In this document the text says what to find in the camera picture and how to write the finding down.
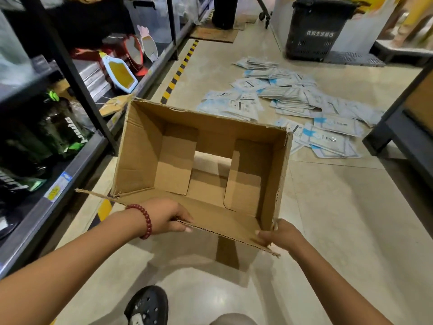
hand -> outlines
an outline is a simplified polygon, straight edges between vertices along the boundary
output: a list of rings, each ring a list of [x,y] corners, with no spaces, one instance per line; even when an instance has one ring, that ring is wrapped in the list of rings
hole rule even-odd
[[[178,202],[169,198],[151,198],[145,202],[140,203],[142,207],[149,214],[150,221],[152,222],[152,235],[163,234],[169,231],[186,231],[191,232],[191,228],[176,221],[176,219],[194,222],[192,216],[188,213],[187,209]],[[132,212],[139,213],[143,222],[143,235],[146,233],[147,227],[144,215],[137,209],[131,208]]]
[[[268,245],[274,243],[276,246],[287,250],[292,257],[295,257],[297,248],[306,241],[300,231],[284,219],[277,220],[277,230],[257,230],[256,234]]]

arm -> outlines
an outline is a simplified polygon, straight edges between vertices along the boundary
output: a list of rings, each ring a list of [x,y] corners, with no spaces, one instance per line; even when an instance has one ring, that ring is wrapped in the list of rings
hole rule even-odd
[[[287,250],[298,262],[333,325],[392,325],[316,251],[293,224],[258,236]]]
[[[191,230],[171,221],[174,217],[193,220],[179,203],[151,199],[141,205],[151,218],[152,234]],[[145,217],[139,210],[113,213],[75,240],[2,279],[2,324],[50,324],[111,254],[133,238],[144,235],[146,230]]]

shelf post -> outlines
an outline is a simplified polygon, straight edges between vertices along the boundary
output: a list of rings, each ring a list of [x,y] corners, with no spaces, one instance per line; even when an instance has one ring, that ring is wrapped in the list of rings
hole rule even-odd
[[[32,17],[34,25],[39,30],[40,34],[44,37],[44,42],[50,48],[54,59],[62,71],[64,77],[73,89],[77,100],[81,103],[90,120],[97,130],[99,130],[104,137],[106,137],[117,155],[118,147],[111,134],[110,129],[106,125],[104,118],[99,113],[95,102],[90,95],[89,90],[84,84],[77,68],[72,62],[68,50],[64,46],[56,28],[53,26],[47,11],[44,9],[40,0],[20,0],[27,13]]]
[[[175,60],[178,60],[179,55],[177,53],[175,12],[173,10],[173,0],[167,0],[167,8],[168,8],[168,20],[170,21],[171,39],[173,41],[173,45],[175,46],[175,53],[173,54],[173,56]]]

black bag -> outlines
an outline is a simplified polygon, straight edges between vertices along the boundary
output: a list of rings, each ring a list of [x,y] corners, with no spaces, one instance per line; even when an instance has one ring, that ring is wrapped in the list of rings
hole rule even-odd
[[[232,29],[235,23],[238,0],[214,0],[213,24],[222,29]]]

black shopping basket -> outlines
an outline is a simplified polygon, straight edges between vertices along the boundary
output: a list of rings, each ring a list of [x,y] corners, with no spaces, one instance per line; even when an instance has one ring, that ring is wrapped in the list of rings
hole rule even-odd
[[[329,53],[346,21],[359,7],[370,6],[364,1],[352,0],[295,0],[286,55],[321,61]]]

